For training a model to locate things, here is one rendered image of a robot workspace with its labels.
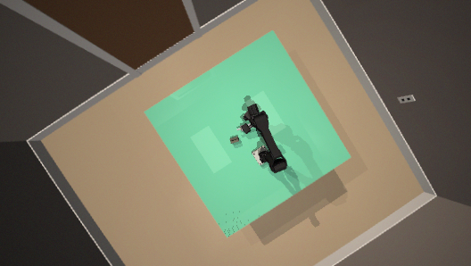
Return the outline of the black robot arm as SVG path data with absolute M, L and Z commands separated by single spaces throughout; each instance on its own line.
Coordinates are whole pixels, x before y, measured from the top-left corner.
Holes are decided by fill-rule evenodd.
M 252 123 L 254 127 L 262 134 L 268 147 L 268 151 L 260 152 L 260 161 L 268 162 L 272 172 L 278 173 L 286 170 L 287 161 L 277 148 L 277 144 L 269 131 L 269 119 L 264 112 L 259 112 L 257 104 L 247 107 L 248 111 L 244 114 L 244 120 Z M 279 158 L 282 157 L 283 159 Z M 279 158 L 279 159 L 277 159 Z

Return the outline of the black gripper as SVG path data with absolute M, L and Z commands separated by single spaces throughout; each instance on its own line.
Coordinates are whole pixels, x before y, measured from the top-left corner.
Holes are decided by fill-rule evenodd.
M 251 131 L 251 128 L 254 127 L 251 123 L 251 125 L 247 125 L 246 123 L 241 127 L 242 130 L 244 131 L 245 134 L 249 133 Z

